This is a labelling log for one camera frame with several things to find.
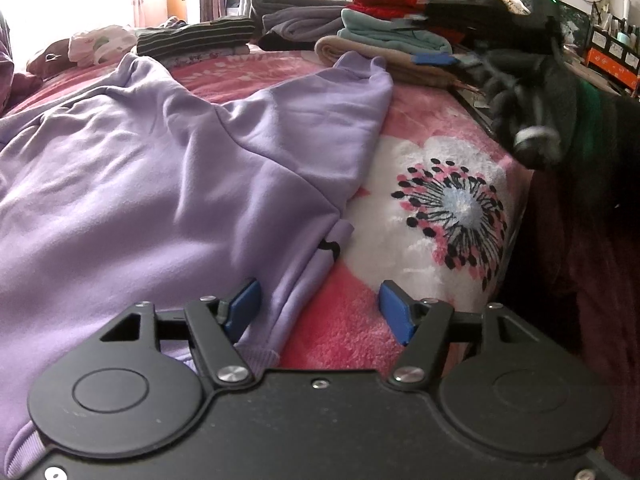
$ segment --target metal pin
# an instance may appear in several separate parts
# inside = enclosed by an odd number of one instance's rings
[[[66,473],[59,467],[47,467],[44,470],[45,480],[66,480]]]
[[[394,372],[394,379],[399,383],[419,383],[424,379],[424,370],[415,366],[403,366]]]
[[[324,390],[329,387],[329,384],[331,383],[326,379],[316,379],[315,381],[312,381],[311,386],[316,390]]]
[[[229,365],[218,370],[218,378],[225,383],[239,383],[249,376],[249,370],[243,366]]]

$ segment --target bed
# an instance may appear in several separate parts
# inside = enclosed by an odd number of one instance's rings
[[[116,65],[68,70],[8,115],[84,88]],[[171,74],[197,97],[221,104],[323,69],[312,53],[253,52]],[[286,329],[279,365],[388,373],[401,346],[378,311],[377,291],[386,279],[416,298],[478,311],[504,280],[529,181],[530,172],[446,91],[394,85],[367,177],[344,211],[351,240],[328,240],[335,264]],[[459,355],[449,357],[453,364]],[[33,430],[27,424],[12,440],[5,474],[16,476],[38,456],[42,444]]]

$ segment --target flower pattern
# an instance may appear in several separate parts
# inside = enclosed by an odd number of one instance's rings
[[[451,270],[465,267],[486,290],[498,273],[508,229],[495,186],[481,173],[437,158],[427,168],[407,168],[398,175],[398,186],[391,196],[411,213],[406,224],[435,241],[436,263]]]

